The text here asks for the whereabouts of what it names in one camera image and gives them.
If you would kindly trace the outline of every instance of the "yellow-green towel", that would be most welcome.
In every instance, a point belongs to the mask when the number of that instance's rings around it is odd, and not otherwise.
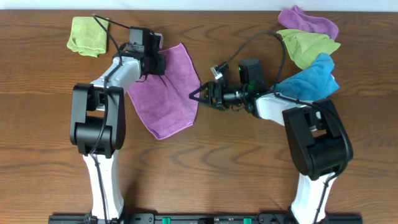
[[[108,28],[108,21],[99,21]],[[74,17],[67,47],[81,55],[98,57],[106,52],[106,32],[92,17]]]
[[[340,47],[339,43],[326,34],[309,33],[297,29],[284,29],[277,33],[283,37],[290,59],[302,70],[311,66],[320,53],[330,55]]]

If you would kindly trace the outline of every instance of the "purple towel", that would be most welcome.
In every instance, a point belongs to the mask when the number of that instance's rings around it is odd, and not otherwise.
[[[198,102],[188,96],[200,81],[183,44],[159,53],[166,56],[165,75],[149,75],[127,92],[145,127],[161,140],[193,125]]]
[[[288,29],[327,34],[333,40],[338,34],[338,27],[332,21],[324,17],[307,16],[298,6],[283,9],[278,16],[278,21]]]

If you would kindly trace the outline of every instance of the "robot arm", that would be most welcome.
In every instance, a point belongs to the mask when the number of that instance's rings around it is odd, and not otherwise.
[[[276,97],[265,88],[266,82],[256,58],[239,62],[242,85],[236,88],[230,88],[223,76],[227,67],[212,67],[216,81],[204,84],[191,93],[190,98],[218,110],[226,110],[231,105],[243,105],[255,117],[285,126],[292,160],[300,172],[296,198],[290,210],[299,224],[312,224],[322,201],[317,216],[317,222],[320,222],[325,218],[325,205],[335,178],[328,181],[323,193],[326,180],[344,166],[347,151],[349,159],[353,158],[351,144],[348,142],[346,151],[341,130],[336,125],[338,122],[343,127],[336,108],[331,100],[306,101],[327,110],[328,114],[324,114],[315,108],[295,103],[295,99],[280,93],[277,94],[281,97]],[[205,97],[195,97],[202,91]],[[317,130],[326,130],[326,134],[314,137],[312,133]]]
[[[114,56],[111,66],[90,84],[78,83],[73,89],[70,139],[78,146],[90,173],[93,193],[91,217],[104,220],[103,197],[108,220],[119,220],[124,200],[119,188],[118,155],[126,135],[124,94],[141,76],[163,75],[165,57],[157,54],[163,38],[153,31],[130,27],[129,43],[121,47],[121,58]],[[87,111],[104,111],[104,81],[107,83],[108,115],[99,146],[89,155],[101,131],[104,118],[87,116]]]

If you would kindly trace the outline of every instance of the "wooden table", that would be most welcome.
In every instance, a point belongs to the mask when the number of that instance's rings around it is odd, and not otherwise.
[[[92,11],[0,12],[0,223],[46,223],[53,213],[88,213],[89,175],[69,140],[74,84],[97,79],[115,53],[83,57],[67,49],[72,18]],[[126,25],[183,42],[203,83],[209,68],[260,30],[283,29],[278,12],[98,11]],[[332,57],[341,88],[332,96],[354,147],[335,182],[329,212],[361,213],[365,223],[398,222],[398,14],[314,12],[334,21]],[[110,25],[118,43],[126,30]],[[259,57],[270,85],[281,49],[259,37],[238,58]],[[238,82],[232,62],[233,82]],[[287,60],[283,78],[299,72]],[[128,211],[257,213],[285,210],[297,172],[282,126],[244,111],[201,106],[195,125],[158,141],[126,97],[127,136],[119,160]]]

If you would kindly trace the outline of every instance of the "blue cloth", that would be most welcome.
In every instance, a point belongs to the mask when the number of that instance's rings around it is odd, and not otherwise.
[[[277,85],[276,91],[299,100],[321,100],[339,89],[331,74],[335,63],[328,54],[319,54],[311,67]]]

